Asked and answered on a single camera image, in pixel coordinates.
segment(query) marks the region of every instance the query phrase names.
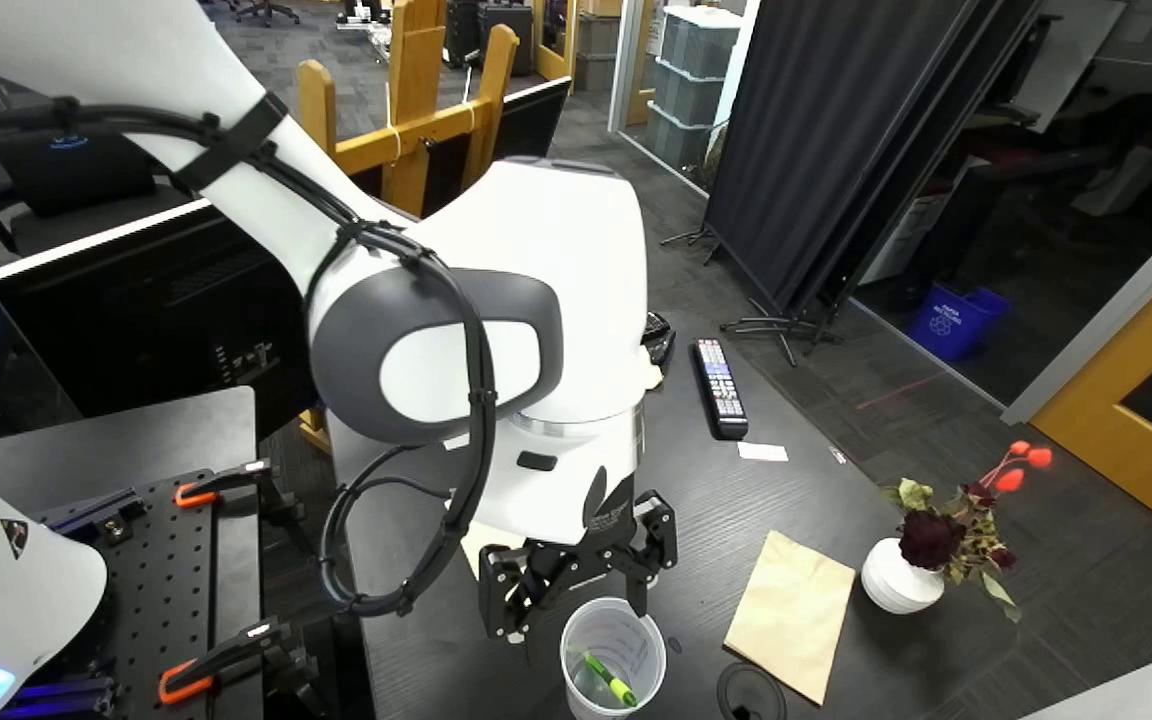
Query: flower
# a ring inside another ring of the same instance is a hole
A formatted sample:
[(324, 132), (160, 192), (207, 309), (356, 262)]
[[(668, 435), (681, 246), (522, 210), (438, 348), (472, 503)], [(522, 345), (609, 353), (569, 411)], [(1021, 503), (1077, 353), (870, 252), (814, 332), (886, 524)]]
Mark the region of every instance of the flower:
[(898, 482), (896, 503), (905, 507), (898, 558), (917, 567), (939, 574), (948, 583), (978, 580), (978, 589), (1021, 620), (1016, 602), (990, 576), (1016, 565), (995, 524), (995, 500), (1016, 498), (1028, 474), (1046, 474), (1051, 450), (1016, 440), (1007, 452), (970, 485), (964, 485), (948, 503), (937, 503), (932, 485)]

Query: clear plastic cup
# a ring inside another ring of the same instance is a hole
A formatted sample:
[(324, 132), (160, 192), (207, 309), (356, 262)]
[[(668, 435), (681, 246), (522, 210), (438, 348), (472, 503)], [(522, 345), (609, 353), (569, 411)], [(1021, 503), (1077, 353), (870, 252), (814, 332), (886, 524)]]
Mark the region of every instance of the clear plastic cup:
[[(633, 703), (621, 703), (609, 676), (589, 674), (584, 652), (633, 690)], [(576, 720), (633, 715), (650, 703), (664, 684), (664, 637), (650, 618), (636, 618), (621, 596), (597, 596), (581, 603), (559, 637), (559, 663), (569, 684), (569, 707)]]

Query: trash can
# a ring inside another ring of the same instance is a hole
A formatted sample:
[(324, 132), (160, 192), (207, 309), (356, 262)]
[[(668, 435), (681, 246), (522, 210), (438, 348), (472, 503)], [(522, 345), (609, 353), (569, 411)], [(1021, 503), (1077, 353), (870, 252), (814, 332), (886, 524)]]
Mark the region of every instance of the trash can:
[(989, 332), (1007, 318), (1007, 299), (999, 292), (975, 287), (966, 298), (932, 285), (924, 309), (917, 314), (909, 337), (924, 345), (932, 357), (957, 363), (989, 339)]
[(664, 684), (664, 637), (621, 596), (581, 603), (559, 637), (559, 669), (576, 720), (636, 715)]

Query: yellow paper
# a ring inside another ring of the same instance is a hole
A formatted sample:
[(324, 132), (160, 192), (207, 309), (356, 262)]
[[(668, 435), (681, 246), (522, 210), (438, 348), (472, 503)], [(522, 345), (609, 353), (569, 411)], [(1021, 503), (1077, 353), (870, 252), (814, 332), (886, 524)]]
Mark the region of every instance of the yellow paper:
[(723, 648), (825, 703), (855, 574), (768, 533)]

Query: green object in cup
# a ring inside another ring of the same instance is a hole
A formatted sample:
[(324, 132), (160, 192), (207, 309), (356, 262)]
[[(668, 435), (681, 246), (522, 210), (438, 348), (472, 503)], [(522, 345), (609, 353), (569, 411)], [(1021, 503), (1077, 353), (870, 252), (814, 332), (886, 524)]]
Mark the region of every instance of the green object in cup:
[(622, 684), (622, 676), (616, 676), (603, 659), (597, 659), (591, 652), (581, 652), (581, 663), (589, 676), (597, 676), (609, 697), (621, 703), (621, 707), (636, 707), (638, 697)]

